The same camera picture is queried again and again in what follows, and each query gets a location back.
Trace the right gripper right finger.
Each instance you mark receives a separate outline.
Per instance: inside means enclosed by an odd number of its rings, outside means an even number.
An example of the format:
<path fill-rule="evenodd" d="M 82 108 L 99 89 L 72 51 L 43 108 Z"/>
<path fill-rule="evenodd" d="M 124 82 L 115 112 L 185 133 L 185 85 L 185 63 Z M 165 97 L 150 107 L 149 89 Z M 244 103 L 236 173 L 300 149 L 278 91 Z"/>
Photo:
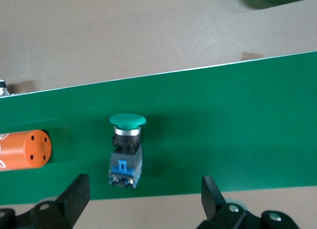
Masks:
<path fill-rule="evenodd" d="M 197 229 L 300 229 L 283 212 L 269 210 L 257 217 L 237 203 L 226 202 L 211 176 L 202 177 L 201 202 L 207 219 Z"/>

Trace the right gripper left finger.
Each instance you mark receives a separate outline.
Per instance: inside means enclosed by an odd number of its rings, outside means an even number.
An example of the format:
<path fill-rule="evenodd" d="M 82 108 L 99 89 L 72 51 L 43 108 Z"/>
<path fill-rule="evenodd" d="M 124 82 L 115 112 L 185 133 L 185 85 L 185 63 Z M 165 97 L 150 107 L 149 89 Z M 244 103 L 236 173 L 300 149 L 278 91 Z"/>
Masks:
<path fill-rule="evenodd" d="M 89 201 L 89 175 L 80 174 L 53 201 L 38 203 L 20 215 L 12 208 L 0 209 L 0 229 L 73 229 Z"/>

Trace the orange printed cylinder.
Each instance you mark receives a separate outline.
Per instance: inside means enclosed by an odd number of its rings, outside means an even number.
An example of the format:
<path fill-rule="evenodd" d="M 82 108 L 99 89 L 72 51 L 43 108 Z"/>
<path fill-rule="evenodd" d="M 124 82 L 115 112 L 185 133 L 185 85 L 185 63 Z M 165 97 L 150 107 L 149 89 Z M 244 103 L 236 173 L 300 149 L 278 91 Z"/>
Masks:
<path fill-rule="evenodd" d="M 42 130 L 0 133 L 0 172 L 41 168 L 51 155 L 51 140 Z"/>

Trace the green mushroom push button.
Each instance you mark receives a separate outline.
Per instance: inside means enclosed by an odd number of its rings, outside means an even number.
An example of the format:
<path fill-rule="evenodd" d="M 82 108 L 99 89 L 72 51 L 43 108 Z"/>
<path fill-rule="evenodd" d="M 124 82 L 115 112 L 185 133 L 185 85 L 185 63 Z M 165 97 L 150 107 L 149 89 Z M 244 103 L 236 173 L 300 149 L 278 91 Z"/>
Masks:
<path fill-rule="evenodd" d="M 109 121 L 114 125 L 109 184 L 136 188 L 143 166 L 141 126 L 146 119 L 139 114 L 120 113 L 111 116 Z"/>

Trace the green conveyor belt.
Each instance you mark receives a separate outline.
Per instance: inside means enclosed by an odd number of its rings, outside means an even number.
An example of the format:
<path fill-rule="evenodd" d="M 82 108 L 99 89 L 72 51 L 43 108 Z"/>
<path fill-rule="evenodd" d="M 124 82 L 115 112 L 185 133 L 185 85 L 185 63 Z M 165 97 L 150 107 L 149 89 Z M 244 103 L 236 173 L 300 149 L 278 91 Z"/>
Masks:
<path fill-rule="evenodd" d="M 135 189 L 110 186 L 113 125 L 135 113 L 143 168 Z M 0 172 L 0 205 L 57 196 L 82 173 L 91 199 L 317 185 L 317 52 L 0 98 L 0 134 L 41 129 L 42 168 Z"/>

